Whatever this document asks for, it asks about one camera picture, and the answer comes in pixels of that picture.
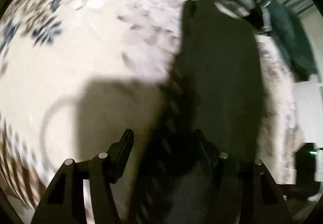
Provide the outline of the dark striped knit sweater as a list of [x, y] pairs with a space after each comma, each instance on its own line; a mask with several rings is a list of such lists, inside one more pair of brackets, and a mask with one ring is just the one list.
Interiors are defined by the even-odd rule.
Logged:
[[256, 155], [263, 84], [252, 27], [210, 0], [187, 0], [181, 50], [166, 101], [142, 155], [129, 217], [135, 223], [204, 223], [210, 186], [194, 130], [235, 161]]

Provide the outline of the white bed headboard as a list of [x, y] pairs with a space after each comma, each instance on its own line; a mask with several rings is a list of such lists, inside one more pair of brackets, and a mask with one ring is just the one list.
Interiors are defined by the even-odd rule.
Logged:
[[295, 83], [294, 99], [297, 124], [302, 132], [301, 146], [304, 142], [316, 144], [318, 155], [315, 180], [322, 182], [322, 82], [318, 76], [312, 75], [309, 81]]

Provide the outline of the floral bed cover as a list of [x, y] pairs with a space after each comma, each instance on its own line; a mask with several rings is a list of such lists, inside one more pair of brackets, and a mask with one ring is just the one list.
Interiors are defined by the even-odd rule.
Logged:
[[[1, 17], [1, 185], [23, 223], [65, 160], [134, 145], [111, 185], [122, 223], [138, 169], [165, 107], [163, 86], [181, 50], [187, 0], [13, 0]], [[234, 19], [218, 0], [218, 10]], [[274, 39], [254, 32], [263, 84], [256, 155], [277, 184], [296, 182], [300, 146], [294, 78]]]

